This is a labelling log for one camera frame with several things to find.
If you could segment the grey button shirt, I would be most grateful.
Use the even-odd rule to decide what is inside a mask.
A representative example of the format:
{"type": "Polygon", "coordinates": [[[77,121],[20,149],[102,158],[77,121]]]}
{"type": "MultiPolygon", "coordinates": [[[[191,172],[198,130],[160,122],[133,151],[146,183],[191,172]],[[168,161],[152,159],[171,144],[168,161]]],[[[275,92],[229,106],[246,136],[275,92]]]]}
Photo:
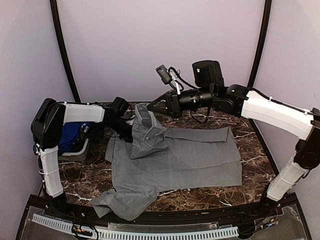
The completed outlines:
{"type": "Polygon", "coordinates": [[[137,104],[132,142],[111,138],[111,190],[90,204],[98,217],[109,212],[132,221],[160,192],[242,184],[241,155],[232,130],[165,128],[145,103],[137,104]]]}

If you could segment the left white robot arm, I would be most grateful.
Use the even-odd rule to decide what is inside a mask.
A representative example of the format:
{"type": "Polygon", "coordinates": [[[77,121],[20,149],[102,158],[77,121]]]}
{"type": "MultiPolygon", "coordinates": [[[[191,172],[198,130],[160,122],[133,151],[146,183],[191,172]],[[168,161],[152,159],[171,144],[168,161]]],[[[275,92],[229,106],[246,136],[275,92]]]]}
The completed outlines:
{"type": "Polygon", "coordinates": [[[31,123],[34,153],[39,156],[40,174],[46,193],[57,198],[64,194],[60,179],[58,151],[63,127],[68,123],[95,123],[115,131],[119,138],[131,143],[132,126],[124,115],[130,104],[121,97],[112,103],[75,103],[46,98],[31,123]]]}

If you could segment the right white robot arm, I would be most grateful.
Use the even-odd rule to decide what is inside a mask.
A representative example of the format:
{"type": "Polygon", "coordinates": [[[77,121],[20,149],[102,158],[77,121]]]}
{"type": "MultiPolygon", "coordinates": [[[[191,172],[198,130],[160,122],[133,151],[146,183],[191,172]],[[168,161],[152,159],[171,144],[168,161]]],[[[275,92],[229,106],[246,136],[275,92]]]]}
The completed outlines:
{"type": "Polygon", "coordinates": [[[320,164],[320,111],[292,106],[266,96],[253,87],[225,86],[220,63],[202,60],[192,64],[195,86],[178,86],[147,105],[151,112],[180,118],[184,111],[215,109],[226,114],[257,120],[298,137],[295,155],[269,184],[255,213],[266,217],[285,193],[320,164]]]}

